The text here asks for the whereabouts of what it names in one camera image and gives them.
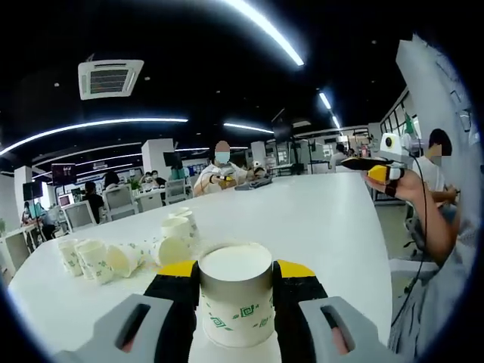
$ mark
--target black ceiling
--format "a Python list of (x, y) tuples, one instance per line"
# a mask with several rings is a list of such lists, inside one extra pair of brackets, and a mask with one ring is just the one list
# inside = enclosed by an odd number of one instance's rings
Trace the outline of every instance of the black ceiling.
[[(223, 122), (236, 119), (270, 129), (283, 108), (286, 119), (311, 122), (303, 131), (331, 128), (320, 91), (332, 100), (342, 127), (357, 126), (380, 121), (405, 87), (395, 57), (399, 40), (409, 39), (413, 29), (401, 10), (340, 2), (247, 2), (288, 39), (305, 65), (295, 65), (267, 34), (221, 0), (29, 3), (14, 27), (2, 25), (3, 34), (15, 33), (3, 42), (0, 60), (4, 147), (41, 131), (100, 119), (189, 121), (60, 133), (5, 154), (0, 168), (35, 164), (32, 160), (59, 151), (69, 154), (161, 135), (173, 137), (179, 147), (210, 146), (220, 138), (250, 146), (270, 134), (226, 129)], [(80, 100), (77, 65), (92, 54), (94, 60), (144, 61), (131, 97)], [(130, 154), (122, 148), (116, 152)], [(74, 162), (113, 153), (81, 155)]]

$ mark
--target ceiling air conditioner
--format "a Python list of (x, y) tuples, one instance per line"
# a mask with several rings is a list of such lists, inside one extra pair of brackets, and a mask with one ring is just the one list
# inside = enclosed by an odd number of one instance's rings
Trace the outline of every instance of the ceiling air conditioner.
[(121, 59), (81, 63), (77, 67), (81, 100), (130, 96), (143, 64)]

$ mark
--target desk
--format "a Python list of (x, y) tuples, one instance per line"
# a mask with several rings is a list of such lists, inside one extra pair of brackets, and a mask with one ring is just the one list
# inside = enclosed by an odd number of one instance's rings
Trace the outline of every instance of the desk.
[[(255, 190), (232, 188), (203, 195), (71, 237), (100, 238), (109, 244), (150, 240), (159, 237), (160, 222), (181, 206), (194, 211), (202, 238), (259, 242), (274, 259), (312, 269), (329, 296), (341, 296), (376, 324), (380, 341), (386, 344), (392, 314), (389, 262), (377, 213), (359, 174), (275, 178)], [(143, 293), (155, 275), (146, 268), (101, 287), (72, 278), (57, 257), (57, 241), (42, 244), (8, 287), (26, 326), (49, 352), (79, 348), (91, 337), (96, 320), (130, 294)], [(275, 335), (252, 349), (220, 349), (201, 328), (199, 322), (193, 362), (277, 361)]]

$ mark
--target gray chair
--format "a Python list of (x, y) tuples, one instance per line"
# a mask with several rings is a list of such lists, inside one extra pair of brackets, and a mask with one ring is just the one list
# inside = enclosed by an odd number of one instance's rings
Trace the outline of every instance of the gray chair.
[(107, 220), (110, 222), (139, 213), (138, 204), (133, 198), (129, 184), (104, 191), (103, 197), (107, 209)]
[(87, 200), (65, 206), (62, 212), (71, 233), (97, 225)]
[(174, 204), (187, 200), (185, 193), (185, 180), (170, 180), (165, 184), (165, 203), (166, 205)]

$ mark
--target white paper cup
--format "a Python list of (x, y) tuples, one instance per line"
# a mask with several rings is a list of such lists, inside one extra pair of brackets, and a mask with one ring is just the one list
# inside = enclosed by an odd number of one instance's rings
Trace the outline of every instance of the white paper cup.
[(106, 284), (113, 279), (113, 270), (107, 264), (106, 246), (99, 240), (87, 240), (77, 247), (92, 277), (99, 284)]
[(215, 247), (199, 261), (202, 319), (215, 344), (248, 348), (274, 333), (272, 256), (259, 244)]
[(81, 265), (74, 248), (76, 243), (77, 240), (66, 240), (57, 244), (64, 268), (72, 276), (82, 275)]
[(192, 239), (190, 221), (185, 217), (165, 219), (161, 222), (161, 235), (163, 238), (176, 237), (190, 245)]
[(94, 277), (92, 276), (91, 271), (89, 271), (88, 266), (85, 264), (84, 259), (82, 258), (81, 254), (79, 253), (79, 247), (87, 242), (88, 240), (78, 240), (76, 245), (74, 246), (74, 250), (76, 251), (77, 258), (79, 259), (79, 264), (81, 265), (82, 273), (84, 274), (84, 278), (88, 280), (92, 280)]
[(114, 274), (128, 278), (143, 263), (143, 254), (135, 244), (111, 245), (107, 248), (106, 262)]
[(150, 254), (160, 266), (186, 261), (191, 255), (186, 242), (177, 237), (167, 237), (153, 243)]

